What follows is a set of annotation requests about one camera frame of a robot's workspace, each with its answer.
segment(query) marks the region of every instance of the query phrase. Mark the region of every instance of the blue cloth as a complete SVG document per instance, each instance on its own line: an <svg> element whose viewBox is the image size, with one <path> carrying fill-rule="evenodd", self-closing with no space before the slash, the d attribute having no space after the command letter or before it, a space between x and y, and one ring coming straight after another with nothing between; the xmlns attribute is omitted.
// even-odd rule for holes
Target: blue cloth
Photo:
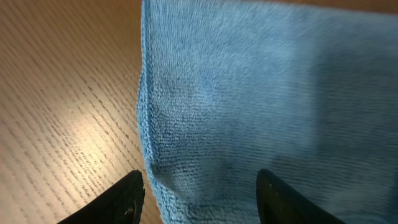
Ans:
<svg viewBox="0 0 398 224"><path fill-rule="evenodd" d="M398 17L145 0L142 61L165 223L259 223L263 168L348 223L398 223Z"/></svg>

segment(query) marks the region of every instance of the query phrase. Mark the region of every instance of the tabletop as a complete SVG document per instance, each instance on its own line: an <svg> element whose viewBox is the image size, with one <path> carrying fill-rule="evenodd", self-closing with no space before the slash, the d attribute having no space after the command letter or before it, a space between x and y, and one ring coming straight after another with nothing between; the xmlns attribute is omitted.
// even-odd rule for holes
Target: tabletop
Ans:
<svg viewBox="0 0 398 224"><path fill-rule="evenodd" d="M398 12L388 0L289 0ZM0 0L0 223L56 223L141 170L140 0Z"/></svg>

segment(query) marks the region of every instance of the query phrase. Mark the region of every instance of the folded towel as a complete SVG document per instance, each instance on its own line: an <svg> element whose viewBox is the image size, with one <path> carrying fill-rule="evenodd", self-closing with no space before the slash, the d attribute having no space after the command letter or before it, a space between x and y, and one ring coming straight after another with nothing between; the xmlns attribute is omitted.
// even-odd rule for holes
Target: folded towel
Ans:
<svg viewBox="0 0 398 224"><path fill-rule="evenodd" d="M137 117L165 223L259 223L259 169L347 223L398 223L396 16L144 0Z"/></svg>

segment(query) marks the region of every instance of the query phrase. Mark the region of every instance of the blue towel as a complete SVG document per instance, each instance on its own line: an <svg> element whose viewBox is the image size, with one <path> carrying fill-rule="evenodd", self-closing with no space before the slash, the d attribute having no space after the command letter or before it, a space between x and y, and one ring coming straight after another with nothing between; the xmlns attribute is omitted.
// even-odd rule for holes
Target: blue towel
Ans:
<svg viewBox="0 0 398 224"><path fill-rule="evenodd" d="M263 168L347 223L398 223L398 17L144 0L142 61L165 223L259 223Z"/></svg>

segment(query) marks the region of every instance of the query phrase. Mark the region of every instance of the wood grain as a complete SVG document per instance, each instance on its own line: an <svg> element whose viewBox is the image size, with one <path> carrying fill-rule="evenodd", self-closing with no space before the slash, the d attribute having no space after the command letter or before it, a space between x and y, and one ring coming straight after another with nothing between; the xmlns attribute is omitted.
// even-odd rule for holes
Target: wood grain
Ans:
<svg viewBox="0 0 398 224"><path fill-rule="evenodd" d="M398 12L387 0L286 0ZM0 223L55 223L130 170L139 145L139 0L0 0Z"/></svg>

